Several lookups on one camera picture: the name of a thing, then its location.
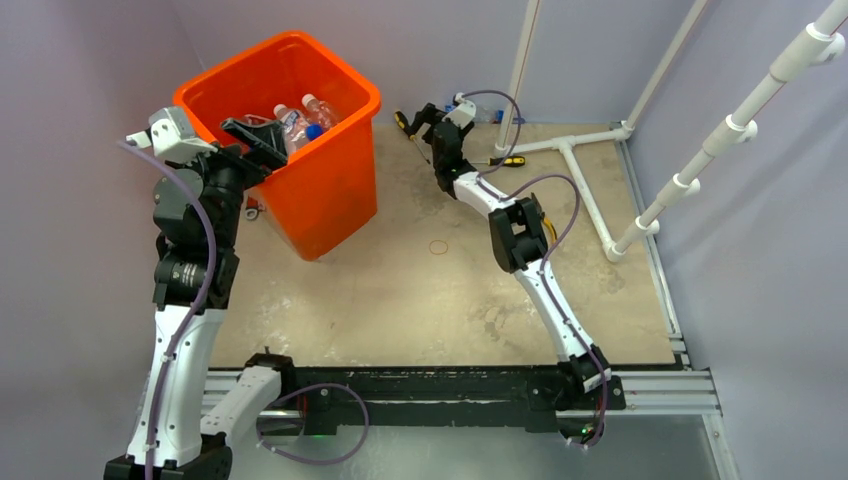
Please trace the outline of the pepsi label bottle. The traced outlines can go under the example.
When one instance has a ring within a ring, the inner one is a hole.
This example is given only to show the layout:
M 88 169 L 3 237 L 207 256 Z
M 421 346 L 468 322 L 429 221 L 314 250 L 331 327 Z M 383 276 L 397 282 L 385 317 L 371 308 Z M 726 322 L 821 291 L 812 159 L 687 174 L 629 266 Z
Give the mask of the pepsi label bottle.
M 299 130 L 291 139 L 291 152 L 302 149 L 313 140 L 316 140 L 324 133 L 324 128 L 319 124 L 309 124 L 305 128 Z

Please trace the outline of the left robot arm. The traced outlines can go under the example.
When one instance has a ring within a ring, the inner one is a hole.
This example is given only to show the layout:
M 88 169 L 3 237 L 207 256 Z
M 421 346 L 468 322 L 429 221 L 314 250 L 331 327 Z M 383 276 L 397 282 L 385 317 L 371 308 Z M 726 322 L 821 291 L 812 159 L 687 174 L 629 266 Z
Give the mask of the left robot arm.
M 108 479 L 225 479 L 233 448 L 269 404 L 284 409 L 298 382 L 287 357 L 257 354 L 245 379 L 209 412 L 202 409 L 211 353 L 239 266 L 235 251 L 247 193 L 288 162 L 278 121 L 234 118 L 230 145 L 206 141 L 176 106 L 154 113 L 124 148 L 160 170 L 154 196 L 152 365 L 126 451 L 108 461 Z

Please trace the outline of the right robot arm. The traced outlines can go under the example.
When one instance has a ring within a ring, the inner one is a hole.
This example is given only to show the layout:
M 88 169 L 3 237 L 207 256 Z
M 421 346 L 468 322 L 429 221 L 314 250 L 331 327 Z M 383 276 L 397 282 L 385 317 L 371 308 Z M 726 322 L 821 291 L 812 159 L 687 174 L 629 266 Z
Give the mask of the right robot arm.
M 541 208 L 533 198 L 518 196 L 527 187 L 506 194 L 466 159 L 463 144 L 474 127 L 475 113 L 476 105 L 464 100 L 449 112 L 427 103 L 411 120 L 400 111 L 394 113 L 394 119 L 418 148 L 430 147 L 425 158 L 439 188 L 487 219 L 496 263 L 524 288 L 546 327 L 558 364 L 566 372 L 561 381 L 564 399 L 584 407 L 600 393 L 609 392 L 609 363 L 557 284 Z

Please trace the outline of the wide clear plastic bottle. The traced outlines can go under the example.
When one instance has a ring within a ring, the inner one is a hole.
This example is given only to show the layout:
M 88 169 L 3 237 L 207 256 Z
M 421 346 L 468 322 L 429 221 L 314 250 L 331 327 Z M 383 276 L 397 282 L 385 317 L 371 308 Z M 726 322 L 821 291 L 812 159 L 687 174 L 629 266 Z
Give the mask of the wide clear plastic bottle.
M 318 99 L 313 94 L 305 94 L 301 98 L 301 103 L 311 122 L 320 125 L 324 132 L 337 126 L 341 121 L 340 115 L 328 102 Z

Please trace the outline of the small label clear bottle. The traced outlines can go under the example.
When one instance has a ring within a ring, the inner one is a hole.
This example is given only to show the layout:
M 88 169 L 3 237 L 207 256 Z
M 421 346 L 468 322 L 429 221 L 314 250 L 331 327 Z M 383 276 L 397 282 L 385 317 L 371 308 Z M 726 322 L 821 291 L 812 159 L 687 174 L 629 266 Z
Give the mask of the small label clear bottle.
M 288 156 L 297 151 L 291 152 L 291 139 L 296 132 L 305 128 L 310 123 L 303 112 L 297 108 L 288 107 L 284 104 L 277 104 L 273 108 L 273 113 L 276 119 L 282 125 L 283 142 Z

